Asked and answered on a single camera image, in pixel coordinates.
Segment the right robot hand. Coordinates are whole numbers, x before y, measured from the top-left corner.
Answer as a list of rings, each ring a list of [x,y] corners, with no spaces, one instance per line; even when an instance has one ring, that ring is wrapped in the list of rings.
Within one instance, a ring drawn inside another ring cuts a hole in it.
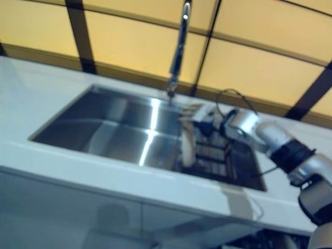
[[[193,103],[182,109],[178,120],[185,130],[199,131],[201,135],[210,137],[217,131],[223,116],[215,105]]]

